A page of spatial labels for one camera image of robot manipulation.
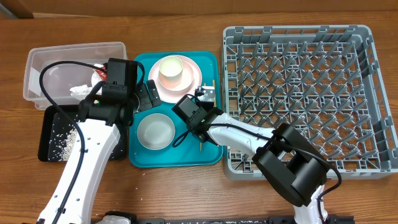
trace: wooden table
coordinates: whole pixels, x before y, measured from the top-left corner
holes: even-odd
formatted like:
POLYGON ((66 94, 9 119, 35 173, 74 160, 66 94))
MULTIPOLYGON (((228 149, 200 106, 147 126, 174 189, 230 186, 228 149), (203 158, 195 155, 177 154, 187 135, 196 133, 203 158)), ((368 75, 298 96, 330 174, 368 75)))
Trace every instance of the wooden table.
MULTIPOLYGON (((127 55, 209 50, 220 59, 223 29, 238 25, 366 24, 373 32, 384 84, 398 119, 398 13, 323 12, 228 16, 103 17, 0 21, 0 223, 35 223, 64 163, 37 159, 43 111, 22 98, 27 54, 35 47, 121 41, 127 55)), ((109 162, 93 217, 109 210, 139 218, 249 218, 293 215, 293 206, 265 181, 237 182, 214 166, 138 169, 128 159, 109 162)), ((356 223, 397 223, 398 174, 344 181, 326 196, 329 213, 356 223)))

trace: dish rack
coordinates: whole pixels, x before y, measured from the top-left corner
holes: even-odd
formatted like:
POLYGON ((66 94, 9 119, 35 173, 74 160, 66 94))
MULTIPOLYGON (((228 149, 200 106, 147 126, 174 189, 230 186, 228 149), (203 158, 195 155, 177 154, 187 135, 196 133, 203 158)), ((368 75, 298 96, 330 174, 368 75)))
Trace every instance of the dish rack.
MULTIPOLYGON (((227 27, 221 54, 223 109, 233 118, 295 126, 344 179, 398 172, 397 135, 368 27, 227 27)), ((242 158, 238 149, 225 151, 227 178, 265 179, 251 158, 235 170, 242 158)))

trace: blue tray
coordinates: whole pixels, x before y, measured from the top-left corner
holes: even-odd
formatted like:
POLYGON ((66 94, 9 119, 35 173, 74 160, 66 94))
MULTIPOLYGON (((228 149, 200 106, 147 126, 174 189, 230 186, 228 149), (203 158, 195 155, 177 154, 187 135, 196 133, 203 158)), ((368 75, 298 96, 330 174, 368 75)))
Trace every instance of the blue tray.
MULTIPOLYGON (((145 68, 145 81, 148 80, 148 73, 150 68, 161 58, 168 55, 183 55, 195 61, 202 75, 202 85, 212 85, 213 80, 216 86, 216 102, 219 107, 221 102, 220 83, 218 76, 217 59, 214 54, 206 51, 197 52, 164 52, 164 53, 148 53, 140 54, 134 60, 141 62, 145 68)), ((174 104, 165 103, 158 107, 143 111, 134 115, 134 124, 130 127, 129 137, 129 158, 132 164, 140 168, 153 167, 179 167, 179 166, 197 166, 197 165, 212 165, 220 161, 223 155, 223 147, 215 146, 211 143, 204 143, 202 150, 200 150, 200 142, 191 134, 187 136, 179 147, 173 148, 169 144, 166 148, 161 150, 149 150, 145 148, 138 141, 137 127, 138 124, 146 116, 153 113, 162 113, 167 115, 175 125, 175 137, 187 130, 185 123, 172 111, 174 104)))

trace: black cable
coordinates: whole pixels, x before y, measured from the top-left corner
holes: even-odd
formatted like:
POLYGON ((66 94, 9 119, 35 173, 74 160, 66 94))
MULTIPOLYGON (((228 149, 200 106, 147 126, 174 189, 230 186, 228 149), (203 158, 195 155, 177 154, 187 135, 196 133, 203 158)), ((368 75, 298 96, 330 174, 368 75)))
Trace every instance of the black cable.
POLYGON ((141 86, 144 83, 145 69, 141 62, 137 62, 139 68, 141 68, 142 76, 138 82, 138 86, 141 86))
MULTIPOLYGON (((239 126, 234 125, 234 124, 204 124, 202 126, 197 127, 197 129, 208 130, 210 127, 227 127, 227 128, 230 127, 230 128, 235 128, 235 129, 238 129, 238 130, 243 131, 245 133, 248 133, 248 134, 250 134, 252 136, 255 136, 255 137, 259 138, 259 139, 264 139, 266 141, 274 141, 274 139, 272 139, 272 138, 265 137, 265 136, 263 136, 263 135, 261 135, 259 133, 254 133, 252 131, 249 131, 247 129, 244 129, 244 128, 239 127, 239 126)), ((182 141, 187 137, 189 132, 190 131, 188 130, 188 131, 184 132, 183 134, 181 134, 177 139, 175 139, 175 141, 173 142, 173 147, 179 146, 182 143, 182 141), (178 142, 178 144, 176 146, 174 146, 175 143, 177 142, 177 140, 180 139, 180 138, 182 138, 182 140, 180 142, 178 142)), ((279 142, 279 143, 283 144, 285 147, 287 147, 287 148, 289 148, 291 150, 298 151, 298 152, 301 152, 301 153, 304 153, 304 154, 307 154, 307 155, 313 157, 314 159, 316 159, 318 162, 322 163, 323 165, 326 165, 326 166, 330 167, 330 169, 333 170, 336 173, 338 182, 335 185, 333 185, 330 188, 328 188, 325 191, 323 191, 322 193, 320 193, 319 196, 317 197, 318 213, 319 213, 319 216, 320 216, 319 218, 321 219, 322 224, 326 224, 326 222, 323 219, 322 210, 321 210, 322 197, 325 196, 327 193, 330 193, 331 191, 336 190, 341 185, 343 179, 341 178, 340 172, 338 172, 338 169, 336 167, 332 166, 330 163, 328 163, 325 159, 321 159, 320 157, 318 157, 317 155, 312 154, 311 152, 307 152, 307 151, 305 151, 303 149, 299 149, 299 148, 293 147, 293 146, 288 145, 288 144, 286 144, 284 142, 279 142)))
MULTIPOLYGON (((74 175, 73 175, 73 177, 72 177, 72 180, 71 180, 71 182, 70 182, 70 184, 69 184, 69 187, 68 187, 68 189, 67 189, 67 192, 65 193, 65 196, 64 196, 64 198, 62 199, 61 205, 60 205, 60 207, 59 207, 58 210, 57 210, 57 214, 55 215, 55 218, 54 218, 54 220, 53 220, 53 222, 52 222, 53 224, 56 224, 56 223, 58 222, 58 219, 60 218, 60 216, 61 216, 63 210, 65 209, 65 204, 67 203, 68 197, 69 197, 69 195, 70 195, 70 192, 72 191, 72 188, 73 188, 73 186, 75 185, 75 182, 76 182, 76 179, 77 179, 77 177, 78 177, 78 174, 79 174, 79 171, 80 171, 80 168, 81 168, 81 164, 83 163, 83 158, 84 158, 84 155, 85 155, 85 139, 84 139, 84 135, 83 135, 81 129, 79 128, 79 125, 77 125, 76 122, 75 122, 75 121, 74 121, 74 120, 73 120, 61 107, 59 107, 59 105, 58 105, 58 104, 50 97, 50 95, 47 93, 47 91, 45 90, 44 85, 43 85, 43 76, 44 76, 44 73, 45 73, 49 68, 54 67, 54 66, 56 66, 56 65, 60 65, 60 64, 69 64, 69 63, 70 63, 70 64, 75 64, 75 65, 82 65, 82 66, 94 68, 95 70, 101 70, 102 72, 106 73, 106 71, 103 70, 102 68, 98 68, 98 67, 96 67, 96 66, 94 66, 94 65, 90 65, 90 64, 87 64, 87 63, 83 63, 83 62, 74 62, 74 61, 59 61, 59 62, 51 63, 50 65, 47 65, 47 66, 42 70, 42 72, 40 73, 39 85, 40 85, 40 88, 41 88, 41 90, 42 90, 44 96, 45 96, 45 97, 49 100, 49 102, 58 110, 59 113, 61 113, 62 115, 64 115, 64 117, 66 117, 66 119, 69 120, 69 122, 71 122, 72 125, 74 125, 74 127, 76 128, 76 130, 77 130, 77 132, 78 132, 78 134, 79 134, 80 142, 81 142, 80 157, 79 157, 79 161, 78 161, 78 164, 77 164, 77 167, 76 167, 76 171, 75 171, 75 173, 74 173, 74 175)), ((98 88, 97 86, 99 86, 98 83, 97 83, 97 85, 94 86, 93 89, 97 89, 97 88, 98 88)))

